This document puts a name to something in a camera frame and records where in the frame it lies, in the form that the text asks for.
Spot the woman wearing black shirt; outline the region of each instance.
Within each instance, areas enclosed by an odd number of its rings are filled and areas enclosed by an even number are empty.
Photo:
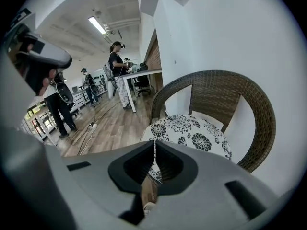
[[[121,43],[114,42],[110,47],[109,64],[111,67],[111,71],[113,72],[116,85],[118,87],[120,101],[123,104],[123,108],[126,110],[126,109],[131,109],[131,105],[129,103],[129,98],[126,91],[124,80],[123,78],[121,78],[121,76],[126,75],[129,68],[128,65],[125,64],[118,55],[118,52],[120,50],[121,50]]]

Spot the power strip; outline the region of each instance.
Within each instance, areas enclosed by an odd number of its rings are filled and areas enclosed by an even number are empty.
[[[88,128],[96,128],[97,124],[89,125]]]

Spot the brick wall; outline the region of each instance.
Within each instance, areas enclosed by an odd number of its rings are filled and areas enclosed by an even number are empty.
[[[155,70],[161,68],[160,61],[160,51],[158,40],[156,39],[153,43],[151,50],[149,51],[148,57],[146,58],[146,64],[148,65],[148,70]],[[157,90],[163,88],[162,74],[155,74],[155,81]]]

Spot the floral cushion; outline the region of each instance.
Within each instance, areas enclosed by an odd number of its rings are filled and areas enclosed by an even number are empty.
[[[149,125],[141,141],[161,140],[208,151],[231,160],[231,150],[225,135],[205,119],[190,115],[174,115]],[[161,173],[155,160],[149,174],[159,182]]]

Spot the fluorescent light fixture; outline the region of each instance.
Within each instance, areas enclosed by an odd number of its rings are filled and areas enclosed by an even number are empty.
[[[98,31],[101,32],[101,34],[106,34],[106,31],[102,28],[102,26],[98,23],[98,21],[96,20],[95,17],[90,17],[88,18],[88,20],[90,21],[90,23],[92,23],[94,25],[94,27],[96,27],[96,29]]]

